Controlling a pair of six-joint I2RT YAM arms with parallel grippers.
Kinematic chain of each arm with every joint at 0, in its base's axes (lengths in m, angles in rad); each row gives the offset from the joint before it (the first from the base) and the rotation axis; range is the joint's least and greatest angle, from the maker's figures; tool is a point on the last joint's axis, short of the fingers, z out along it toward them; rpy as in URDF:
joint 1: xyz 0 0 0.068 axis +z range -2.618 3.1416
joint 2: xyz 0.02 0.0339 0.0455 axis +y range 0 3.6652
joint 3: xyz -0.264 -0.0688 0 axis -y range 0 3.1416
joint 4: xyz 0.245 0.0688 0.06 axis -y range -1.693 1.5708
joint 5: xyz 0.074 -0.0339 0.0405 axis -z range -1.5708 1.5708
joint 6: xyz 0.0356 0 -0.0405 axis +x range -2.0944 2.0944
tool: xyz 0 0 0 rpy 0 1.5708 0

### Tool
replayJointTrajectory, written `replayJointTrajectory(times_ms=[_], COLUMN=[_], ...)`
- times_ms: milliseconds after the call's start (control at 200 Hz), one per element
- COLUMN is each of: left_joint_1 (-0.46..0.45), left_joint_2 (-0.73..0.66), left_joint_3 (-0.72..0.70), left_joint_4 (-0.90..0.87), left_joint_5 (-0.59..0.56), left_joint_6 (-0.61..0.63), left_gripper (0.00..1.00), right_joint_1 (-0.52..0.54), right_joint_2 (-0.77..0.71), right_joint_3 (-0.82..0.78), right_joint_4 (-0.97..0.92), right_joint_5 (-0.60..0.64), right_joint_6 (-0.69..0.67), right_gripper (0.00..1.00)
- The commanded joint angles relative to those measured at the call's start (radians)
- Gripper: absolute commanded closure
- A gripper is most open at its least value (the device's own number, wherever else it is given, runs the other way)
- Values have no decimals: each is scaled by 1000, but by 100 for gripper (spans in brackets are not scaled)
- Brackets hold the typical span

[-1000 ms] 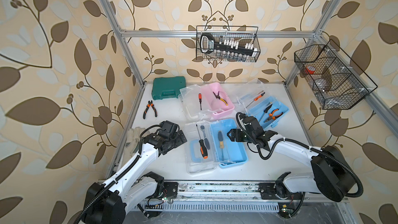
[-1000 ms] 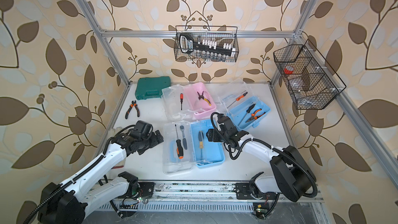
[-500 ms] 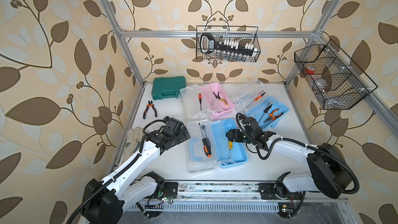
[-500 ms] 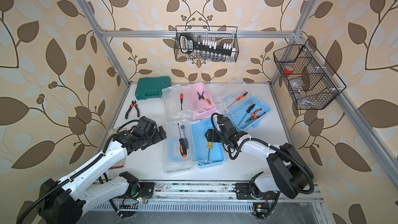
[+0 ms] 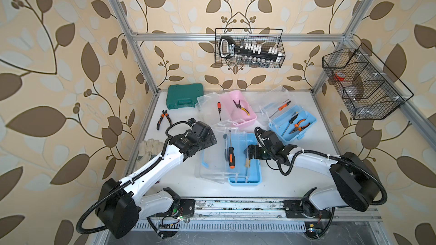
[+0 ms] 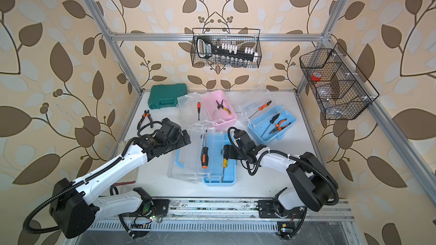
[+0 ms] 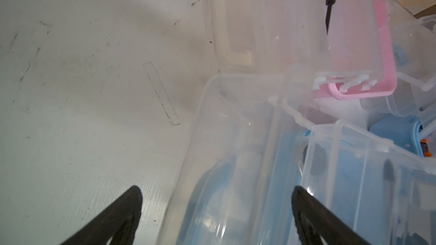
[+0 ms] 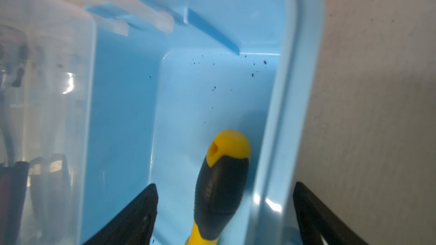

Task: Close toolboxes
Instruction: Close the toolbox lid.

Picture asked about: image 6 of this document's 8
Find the blue clear-lid toolbox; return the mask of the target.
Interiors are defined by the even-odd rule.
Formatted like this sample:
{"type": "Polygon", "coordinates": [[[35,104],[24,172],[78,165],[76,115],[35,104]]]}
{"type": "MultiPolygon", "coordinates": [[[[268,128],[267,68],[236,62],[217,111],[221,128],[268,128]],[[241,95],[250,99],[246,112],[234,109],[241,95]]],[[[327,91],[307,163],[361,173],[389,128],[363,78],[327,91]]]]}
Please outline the blue clear-lid toolbox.
{"type": "Polygon", "coordinates": [[[224,162],[224,147],[229,145],[226,133],[214,128],[191,127],[187,130],[191,144],[176,150],[169,163],[167,176],[188,183],[229,187],[236,182],[237,162],[224,162]]]}

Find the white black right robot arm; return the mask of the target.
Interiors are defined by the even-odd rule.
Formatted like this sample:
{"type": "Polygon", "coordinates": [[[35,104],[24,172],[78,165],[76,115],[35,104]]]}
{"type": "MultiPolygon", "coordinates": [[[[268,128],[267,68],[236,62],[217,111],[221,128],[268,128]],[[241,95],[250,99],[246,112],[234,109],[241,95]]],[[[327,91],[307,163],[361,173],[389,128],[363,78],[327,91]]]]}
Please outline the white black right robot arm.
{"type": "Polygon", "coordinates": [[[291,211],[320,211],[339,202],[338,184],[323,164],[310,152],[296,157],[266,145],[257,145],[246,133],[236,127],[227,130],[229,145],[223,148],[224,163],[239,160],[250,176],[261,167],[273,169],[289,177],[291,188],[284,188],[272,199],[274,215],[286,218],[291,211]]]}

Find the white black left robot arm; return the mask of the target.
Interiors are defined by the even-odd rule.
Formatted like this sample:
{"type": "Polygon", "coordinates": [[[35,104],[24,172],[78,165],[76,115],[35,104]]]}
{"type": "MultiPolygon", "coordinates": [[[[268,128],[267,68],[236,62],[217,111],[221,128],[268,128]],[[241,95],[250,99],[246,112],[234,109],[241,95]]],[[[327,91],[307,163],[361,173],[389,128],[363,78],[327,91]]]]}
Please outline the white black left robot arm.
{"type": "Polygon", "coordinates": [[[60,180],[51,198],[37,206],[24,220],[23,230],[29,234],[61,231],[71,239],[84,233],[91,225],[109,217],[125,213],[144,215],[154,212],[153,200],[142,188],[118,194],[114,184],[122,177],[163,154],[191,143],[187,130],[168,118],[159,122],[161,128],[152,134],[138,133],[124,150],[96,170],[73,181],[60,180]],[[37,229],[33,218],[45,207],[56,226],[37,229]]]}

